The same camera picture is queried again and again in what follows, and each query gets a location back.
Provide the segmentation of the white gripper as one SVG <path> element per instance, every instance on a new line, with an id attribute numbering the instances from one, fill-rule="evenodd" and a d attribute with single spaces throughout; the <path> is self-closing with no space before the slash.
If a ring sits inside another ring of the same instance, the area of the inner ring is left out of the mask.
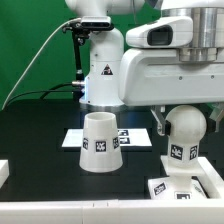
<path id="1" fill-rule="evenodd" d="M 169 135 L 165 106 L 224 101 L 224 24 L 189 16 L 162 17 L 126 34 L 119 98 L 128 106 L 152 106 L 157 133 Z"/>

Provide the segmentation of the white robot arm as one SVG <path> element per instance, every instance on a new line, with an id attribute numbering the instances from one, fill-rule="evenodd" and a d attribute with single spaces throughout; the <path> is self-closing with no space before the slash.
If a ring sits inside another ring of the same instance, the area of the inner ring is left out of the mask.
<path id="1" fill-rule="evenodd" d="M 80 103 L 149 106 L 158 133 L 162 107 L 213 103 L 208 127 L 224 118 L 224 0 L 65 0 L 88 38 L 90 72 Z"/>

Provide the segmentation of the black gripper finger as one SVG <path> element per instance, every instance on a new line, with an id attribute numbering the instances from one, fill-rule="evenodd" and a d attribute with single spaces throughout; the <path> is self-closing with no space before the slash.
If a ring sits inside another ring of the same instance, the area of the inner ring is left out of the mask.
<path id="1" fill-rule="evenodd" d="M 209 103 L 211 114 L 207 119 L 208 131 L 218 132 L 220 128 L 220 122 L 224 118 L 224 102 Z"/>

